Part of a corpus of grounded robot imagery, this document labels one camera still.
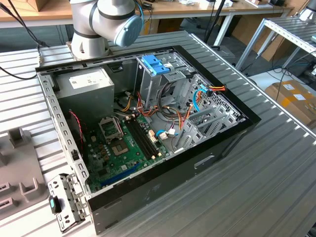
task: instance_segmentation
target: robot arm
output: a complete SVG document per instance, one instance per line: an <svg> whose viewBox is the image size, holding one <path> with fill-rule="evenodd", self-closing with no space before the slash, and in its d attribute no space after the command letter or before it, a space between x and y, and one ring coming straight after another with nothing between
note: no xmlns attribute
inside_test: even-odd
<svg viewBox="0 0 316 237"><path fill-rule="evenodd" d="M127 47L135 42L143 21L134 0L71 0L74 21L72 52L78 59L106 55L107 40Z"/></svg>
<svg viewBox="0 0 316 237"><path fill-rule="evenodd" d="M316 0L310 0L307 6L299 13L299 18L307 23L315 23Z"/></svg>

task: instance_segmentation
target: metal workbench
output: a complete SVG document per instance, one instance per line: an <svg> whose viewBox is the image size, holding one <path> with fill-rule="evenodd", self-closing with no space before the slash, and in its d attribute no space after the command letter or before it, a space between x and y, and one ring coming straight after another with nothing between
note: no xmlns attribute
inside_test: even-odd
<svg viewBox="0 0 316 237"><path fill-rule="evenodd" d="M269 46L271 40L273 40L276 35L281 35L285 39L297 45L295 51L284 63L283 68L285 68L291 62L291 60L300 49L311 53L313 56L316 57L316 43L312 41L312 36L316 35L316 21L312 24L308 24L307 22L301 21L298 17L293 16L282 18L267 18L262 20L255 34L247 45L247 48L240 57L236 65L236 68L238 70L241 69L242 65L244 64L246 58L248 57L249 53L251 52L253 46L257 42L265 27L270 28L272 31L258 51L258 55L261 55L261 53L265 50L267 46Z"/></svg>
<svg viewBox="0 0 316 237"><path fill-rule="evenodd" d="M316 221L316 136L202 41L186 32L140 37L114 54L182 45L262 119L230 155L119 222L106 237L304 236ZM72 61L65 46L42 51L45 64ZM30 76L36 50L0 54L0 65ZM30 130L46 181L69 172L37 79L0 72L0 134ZM94 236L87 219L64 236ZM48 201L0 221L0 236L61 236Z"/></svg>

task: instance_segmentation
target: green circuit board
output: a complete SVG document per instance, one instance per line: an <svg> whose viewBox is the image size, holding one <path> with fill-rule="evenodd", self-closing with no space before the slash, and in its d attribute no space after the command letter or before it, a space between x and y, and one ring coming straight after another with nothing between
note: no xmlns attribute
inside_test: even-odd
<svg viewBox="0 0 316 237"><path fill-rule="evenodd" d="M85 163L90 174L88 184L93 193L169 155L165 146L158 142L159 145L156 145L157 143L153 143L153 145L161 155L155 159L146 159L124 122L119 121L123 137L113 139L111 142L106 142L99 126L93 127L87 134L84 134L86 138ZM145 118L139 116L137 122L142 127L144 136L148 136L150 128Z"/></svg>

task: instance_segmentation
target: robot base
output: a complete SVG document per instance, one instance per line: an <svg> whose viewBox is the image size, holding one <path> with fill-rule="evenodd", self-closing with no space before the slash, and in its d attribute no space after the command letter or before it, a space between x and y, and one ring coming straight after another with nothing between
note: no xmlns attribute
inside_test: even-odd
<svg viewBox="0 0 316 237"><path fill-rule="evenodd" d="M103 37L90 39L74 33L71 51L76 60L99 58L109 55L109 45Z"/></svg>

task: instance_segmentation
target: metal shelf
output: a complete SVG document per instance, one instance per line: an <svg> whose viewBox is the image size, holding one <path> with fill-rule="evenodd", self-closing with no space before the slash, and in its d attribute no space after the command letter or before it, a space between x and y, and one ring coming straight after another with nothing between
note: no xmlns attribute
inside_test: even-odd
<svg viewBox="0 0 316 237"><path fill-rule="evenodd" d="M275 34L283 36L285 39L291 41L304 51L312 53L316 57L316 43L311 40L312 36L316 35L316 22L308 24L301 21L297 17L278 17L278 18L267 18L263 19L257 31L250 40L247 48L245 49L243 55L238 61L236 68L241 69L244 61L248 57L250 51L252 50L254 44L257 42L259 36L265 27L270 28L273 32L268 36L267 40L264 42L261 49L258 51L258 54L262 52L269 42L273 39ZM289 59L293 59L295 54L298 52L296 50Z"/></svg>

